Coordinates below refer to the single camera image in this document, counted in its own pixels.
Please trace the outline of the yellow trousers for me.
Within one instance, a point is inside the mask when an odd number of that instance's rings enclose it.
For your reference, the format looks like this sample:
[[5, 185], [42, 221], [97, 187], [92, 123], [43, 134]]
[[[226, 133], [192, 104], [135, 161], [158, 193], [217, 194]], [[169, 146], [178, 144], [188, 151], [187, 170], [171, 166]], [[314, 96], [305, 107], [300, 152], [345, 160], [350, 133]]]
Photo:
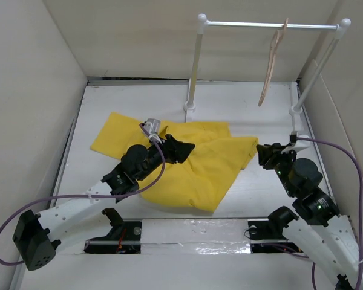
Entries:
[[238, 174], [257, 153], [257, 137], [234, 137], [227, 122], [162, 121], [159, 136], [192, 143], [181, 164], [167, 163], [138, 183], [143, 199], [164, 207], [194, 207], [213, 213]]

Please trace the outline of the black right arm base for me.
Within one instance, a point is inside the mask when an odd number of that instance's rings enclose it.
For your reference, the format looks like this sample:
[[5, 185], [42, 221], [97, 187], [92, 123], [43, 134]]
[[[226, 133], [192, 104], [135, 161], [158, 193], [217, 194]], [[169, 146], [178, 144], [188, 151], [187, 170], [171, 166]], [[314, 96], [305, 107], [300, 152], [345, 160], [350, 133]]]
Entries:
[[283, 236], [283, 229], [289, 222], [298, 220], [298, 216], [287, 207], [280, 207], [268, 215], [267, 219], [257, 219], [248, 222], [244, 237], [250, 240], [252, 254], [286, 253], [300, 259], [308, 257], [298, 246]]

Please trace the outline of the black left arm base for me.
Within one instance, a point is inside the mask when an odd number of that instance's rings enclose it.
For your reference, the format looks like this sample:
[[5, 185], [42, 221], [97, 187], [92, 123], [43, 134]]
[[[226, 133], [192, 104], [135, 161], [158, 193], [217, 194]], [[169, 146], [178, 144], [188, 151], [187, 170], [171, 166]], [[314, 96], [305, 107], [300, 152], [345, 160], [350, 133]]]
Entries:
[[87, 254], [140, 254], [142, 220], [124, 221], [114, 208], [102, 214], [110, 220], [111, 229], [106, 236], [94, 237], [85, 242]]

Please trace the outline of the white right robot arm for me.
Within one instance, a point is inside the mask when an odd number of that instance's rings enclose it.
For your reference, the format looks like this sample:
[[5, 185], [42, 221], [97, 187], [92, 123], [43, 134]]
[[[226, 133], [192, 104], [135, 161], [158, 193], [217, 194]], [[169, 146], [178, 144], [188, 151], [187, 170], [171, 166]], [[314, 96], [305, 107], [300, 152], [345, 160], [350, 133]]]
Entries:
[[336, 289], [363, 289], [363, 249], [357, 243], [333, 199], [320, 188], [317, 165], [297, 158], [292, 143], [257, 145], [258, 163], [274, 170], [294, 202], [268, 216], [267, 230], [298, 246]]

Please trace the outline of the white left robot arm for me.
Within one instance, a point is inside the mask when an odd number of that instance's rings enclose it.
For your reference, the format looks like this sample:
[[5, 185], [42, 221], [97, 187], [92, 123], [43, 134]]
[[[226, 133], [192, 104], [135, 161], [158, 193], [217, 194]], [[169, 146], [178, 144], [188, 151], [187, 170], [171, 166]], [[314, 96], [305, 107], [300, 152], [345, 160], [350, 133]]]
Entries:
[[23, 212], [13, 241], [26, 268], [38, 270], [58, 252], [80, 241], [123, 239], [125, 223], [117, 203], [141, 193], [139, 182], [159, 169], [160, 174], [146, 188], [157, 184], [166, 164], [184, 163], [194, 149], [195, 144], [178, 141], [170, 134], [149, 146], [132, 145], [112, 171], [83, 193], [60, 195], [63, 203], [38, 213]]

